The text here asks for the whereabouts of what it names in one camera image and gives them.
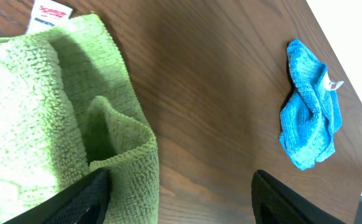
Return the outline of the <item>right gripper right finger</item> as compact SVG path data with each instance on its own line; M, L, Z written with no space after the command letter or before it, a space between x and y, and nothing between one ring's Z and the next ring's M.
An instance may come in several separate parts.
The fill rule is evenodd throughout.
M251 201L258 224L344 224L264 170L253 175Z

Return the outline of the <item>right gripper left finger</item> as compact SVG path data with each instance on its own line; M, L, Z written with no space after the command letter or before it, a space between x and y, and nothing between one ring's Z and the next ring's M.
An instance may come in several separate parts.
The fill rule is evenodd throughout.
M111 194L109 170L99 168L6 224L103 223Z

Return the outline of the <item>large green microfiber cloth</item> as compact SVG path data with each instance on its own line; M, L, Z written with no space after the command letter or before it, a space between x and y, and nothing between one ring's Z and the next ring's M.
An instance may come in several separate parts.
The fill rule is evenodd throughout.
M101 19L0 38L0 223L99 168L105 223L157 223L155 134Z

